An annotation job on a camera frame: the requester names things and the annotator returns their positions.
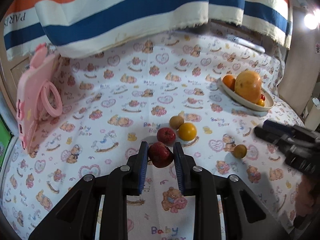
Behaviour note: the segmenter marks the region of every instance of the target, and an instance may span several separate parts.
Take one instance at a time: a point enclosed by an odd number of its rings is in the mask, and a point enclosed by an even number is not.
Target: pink tablet case
[[[45,44],[40,44],[30,60],[30,69],[22,74],[17,92],[17,121],[19,139],[22,147],[28,153],[39,119],[44,110],[51,116],[57,117],[62,114],[62,101],[57,88],[51,82],[53,73],[59,66],[59,54],[47,56]],[[56,103],[53,108],[48,100],[52,91]]]

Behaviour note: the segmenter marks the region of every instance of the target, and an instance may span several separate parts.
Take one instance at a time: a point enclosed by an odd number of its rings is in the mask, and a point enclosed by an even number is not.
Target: red apple
[[[149,147],[148,157],[157,168],[164,168],[173,161],[173,153],[162,142],[156,142]]]
[[[176,139],[176,134],[169,127],[160,128],[157,132],[157,139],[164,144],[172,144]]]

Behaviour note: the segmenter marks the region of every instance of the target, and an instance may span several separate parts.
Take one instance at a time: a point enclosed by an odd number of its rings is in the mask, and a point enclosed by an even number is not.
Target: tablecloth
[[[226,33],[240,36],[213,24],[205,35],[166,32],[85,59],[61,58],[54,82],[63,113],[42,118],[29,154],[15,146],[3,178],[1,208],[19,236],[28,239],[82,176],[109,174],[141,141],[154,142],[173,115],[197,127],[194,141],[181,141],[185,154],[212,174],[237,174],[290,231],[300,174],[252,133],[266,119],[303,125],[274,95],[284,64],[224,39]],[[273,95],[270,111],[249,110],[221,87],[220,76],[245,69],[258,72]],[[230,152],[237,144],[248,149],[241,160]],[[150,163],[142,195],[128,196],[127,205],[128,239],[192,239],[195,200],[178,190],[173,163],[163,169]]]

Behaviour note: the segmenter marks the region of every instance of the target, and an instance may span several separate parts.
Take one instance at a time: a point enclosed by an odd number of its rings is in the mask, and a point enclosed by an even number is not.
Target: white oval plate
[[[230,88],[228,88],[223,82],[223,78],[227,75],[224,75],[220,78],[220,81],[221,81],[221,85],[223,87],[223,89],[225,90],[225,92],[231,97],[233,98],[235,101],[237,101],[238,103],[240,103],[241,105],[247,107],[247,108],[250,108],[252,110],[255,110],[255,111],[260,111],[260,112],[263,112],[263,111],[268,111],[269,109],[271,109],[275,103],[272,99],[272,96],[267,92],[265,91],[263,88],[261,88],[261,94],[263,94],[266,98],[266,100],[264,101],[264,106],[259,106],[257,104],[254,104],[246,99],[244,99],[243,97],[239,96],[238,94],[236,94],[235,92],[233,92]]]

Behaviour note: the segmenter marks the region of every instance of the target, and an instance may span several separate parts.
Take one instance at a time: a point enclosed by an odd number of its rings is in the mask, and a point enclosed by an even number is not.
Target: striped towel
[[[288,0],[15,0],[4,19],[4,42],[9,60],[43,42],[79,58],[209,18],[290,46]]]

